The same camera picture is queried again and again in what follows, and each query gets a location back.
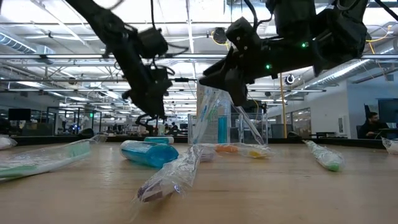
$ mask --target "wall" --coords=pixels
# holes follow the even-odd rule
[[[28,93],[28,97],[19,93],[1,93],[0,106],[10,108],[30,108],[46,111],[48,106],[59,106],[60,101],[53,96],[39,96],[37,93]]]
[[[345,116],[345,127],[350,130],[348,120],[347,84],[339,83],[336,87],[326,88],[324,93],[309,93],[304,101],[288,101],[285,112],[293,112],[305,108],[311,109],[311,129],[316,132],[338,132],[338,118]],[[270,108],[268,117],[281,115],[282,107]]]
[[[357,138],[356,126],[366,120],[364,105],[378,113],[378,99],[398,98],[398,82],[387,82],[384,77],[375,78],[360,84],[348,82],[349,123],[352,138]]]

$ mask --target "wooden table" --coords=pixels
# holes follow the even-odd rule
[[[397,223],[398,156],[331,146],[346,159],[332,173],[303,144],[271,147],[279,154],[269,160],[222,154],[200,164],[185,198],[146,207],[134,223]],[[123,159],[118,143],[100,144],[70,167],[1,183],[0,223],[127,223],[130,200],[155,172]]]

